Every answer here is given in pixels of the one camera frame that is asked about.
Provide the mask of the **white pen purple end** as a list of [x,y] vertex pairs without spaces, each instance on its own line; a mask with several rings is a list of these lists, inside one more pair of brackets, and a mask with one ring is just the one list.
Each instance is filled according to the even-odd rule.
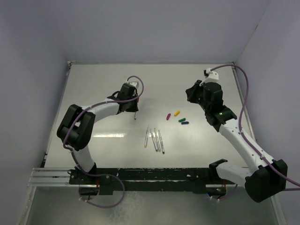
[[153,141],[153,145],[154,145],[155,151],[158,152],[158,147],[157,147],[157,144],[156,144],[156,141],[155,141],[152,129],[150,129],[150,134],[151,134],[151,138],[152,138],[152,141]]

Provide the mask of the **white pen yellow end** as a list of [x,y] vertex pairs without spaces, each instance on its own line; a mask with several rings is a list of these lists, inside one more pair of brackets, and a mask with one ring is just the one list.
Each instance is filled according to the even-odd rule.
[[147,144],[148,144],[149,131],[150,131],[150,127],[149,127],[149,125],[148,125],[148,126],[147,126],[147,129],[146,129],[146,136],[145,136],[145,141],[144,141],[144,148],[146,148],[146,147],[147,147]]

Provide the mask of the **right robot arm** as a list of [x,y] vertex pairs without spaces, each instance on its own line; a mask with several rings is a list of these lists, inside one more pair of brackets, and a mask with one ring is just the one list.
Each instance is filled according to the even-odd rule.
[[283,160],[275,160],[267,154],[248,133],[239,129],[234,112],[224,105],[223,91],[215,82],[200,80],[186,90],[187,100],[204,110],[207,122],[237,150],[247,167],[242,168],[220,159],[209,165],[209,180],[220,183],[231,181],[245,188],[249,197],[260,203],[284,191],[288,166]]

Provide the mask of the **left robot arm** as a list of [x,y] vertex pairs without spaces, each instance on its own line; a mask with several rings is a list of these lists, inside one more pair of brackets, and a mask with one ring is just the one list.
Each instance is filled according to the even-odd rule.
[[71,152],[76,167],[81,170],[80,179],[86,184],[93,183],[97,177],[97,166],[88,147],[94,124],[122,112],[137,112],[138,86],[139,82],[125,82],[119,91],[101,103],[87,107],[73,104],[67,109],[57,137],[62,140],[63,147]]

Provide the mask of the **white pen blue end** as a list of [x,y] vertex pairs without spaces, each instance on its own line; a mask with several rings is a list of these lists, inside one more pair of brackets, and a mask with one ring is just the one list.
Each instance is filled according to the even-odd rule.
[[164,144],[163,144],[163,140],[162,140],[162,136],[161,136],[160,130],[158,130],[158,137],[159,137],[161,151],[162,151],[163,154],[165,154]]

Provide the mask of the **white pen green end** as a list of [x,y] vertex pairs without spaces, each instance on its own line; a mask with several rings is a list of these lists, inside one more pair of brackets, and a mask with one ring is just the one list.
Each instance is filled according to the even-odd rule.
[[154,128],[154,136],[155,136],[155,141],[156,141],[156,144],[157,144],[157,149],[158,149],[159,152],[161,152],[161,148],[160,148],[160,144],[159,144],[159,139],[158,139],[156,128]]

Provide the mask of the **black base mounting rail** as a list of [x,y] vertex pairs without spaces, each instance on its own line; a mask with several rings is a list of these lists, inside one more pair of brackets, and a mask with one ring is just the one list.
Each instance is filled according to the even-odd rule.
[[88,176],[78,168],[68,170],[69,183],[84,195],[112,195],[115,191],[192,192],[205,194],[211,186],[231,181],[212,179],[209,168],[93,168]]

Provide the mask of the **aluminium extrusion rail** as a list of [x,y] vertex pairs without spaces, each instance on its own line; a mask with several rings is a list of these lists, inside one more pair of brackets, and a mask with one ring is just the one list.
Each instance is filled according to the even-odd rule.
[[69,183],[69,168],[33,168],[28,187],[77,187]]

